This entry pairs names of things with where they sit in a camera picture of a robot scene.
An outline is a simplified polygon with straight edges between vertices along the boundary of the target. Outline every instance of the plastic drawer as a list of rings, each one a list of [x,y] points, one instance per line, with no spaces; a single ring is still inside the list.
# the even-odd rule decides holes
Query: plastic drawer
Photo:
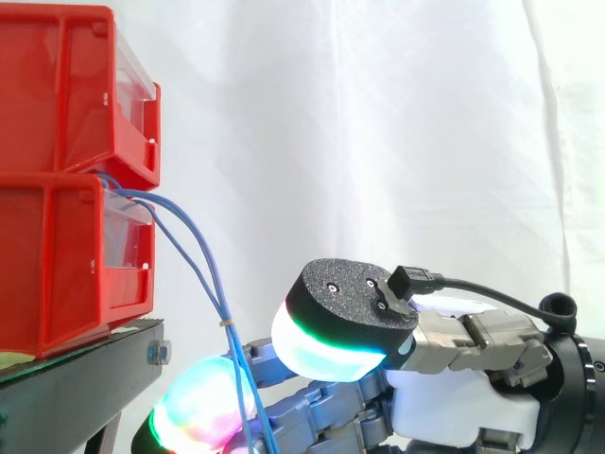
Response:
[[[44,358],[153,308],[153,219],[96,176],[0,173],[0,213],[0,352]]]
[[[160,88],[96,6],[0,3],[0,171],[160,180]]]

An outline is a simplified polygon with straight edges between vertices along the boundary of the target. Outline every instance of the metal bracket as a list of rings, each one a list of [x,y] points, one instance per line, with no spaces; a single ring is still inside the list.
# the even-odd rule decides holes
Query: metal bracket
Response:
[[[458,319],[421,312],[413,336],[416,347],[402,369],[421,374],[438,374],[446,367],[501,371],[509,385],[527,387],[546,378],[552,361],[533,321],[501,310]]]

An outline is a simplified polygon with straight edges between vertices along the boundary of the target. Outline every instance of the black cylinder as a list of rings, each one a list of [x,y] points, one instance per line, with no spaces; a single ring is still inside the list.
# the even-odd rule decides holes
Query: black cylinder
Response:
[[[548,380],[530,389],[540,403],[529,452],[605,452],[605,340],[551,334]]]

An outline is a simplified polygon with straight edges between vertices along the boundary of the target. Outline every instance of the white backdrop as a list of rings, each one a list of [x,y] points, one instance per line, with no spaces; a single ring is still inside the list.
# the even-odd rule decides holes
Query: white backdrop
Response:
[[[598,1],[105,3],[163,88],[157,192],[209,239],[243,341],[268,336],[303,265],[326,256],[535,305],[570,291],[580,332],[603,334]],[[227,350],[162,236],[156,282],[173,360],[125,409],[117,453],[179,373]]]

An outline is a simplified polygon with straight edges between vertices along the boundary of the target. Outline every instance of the robotic hand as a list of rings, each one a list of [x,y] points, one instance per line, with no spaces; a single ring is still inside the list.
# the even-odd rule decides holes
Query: robotic hand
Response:
[[[543,333],[524,314],[430,295],[442,288],[489,296],[550,328]],[[365,263],[316,260],[288,293],[271,339],[245,350],[259,388],[296,375],[317,380],[267,408],[284,454],[402,452],[381,445],[393,433],[414,439],[407,453],[602,452],[605,341],[576,335],[576,312],[561,293],[536,309],[427,270],[398,267],[391,274]],[[221,399],[217,405],[234,393],[229,377],[204,385],[206,395]],[[195,375],[187,380],[199,384]],[[176,400],[213,405],[198,397],[199,388]],[[153,413],[132,452],[168,452],[158,440],[187,454],[166,443],[165,421],[158,424]],[[218,436],[224,416],[220,424],[199,417],[196,424]],[[247,452],[244,434],[232,437],[238,423],[220,442],[224,454]],[[254,449],[267,452],[255,421],[251,431]],[[198,429],[187,433],[200,436]]]

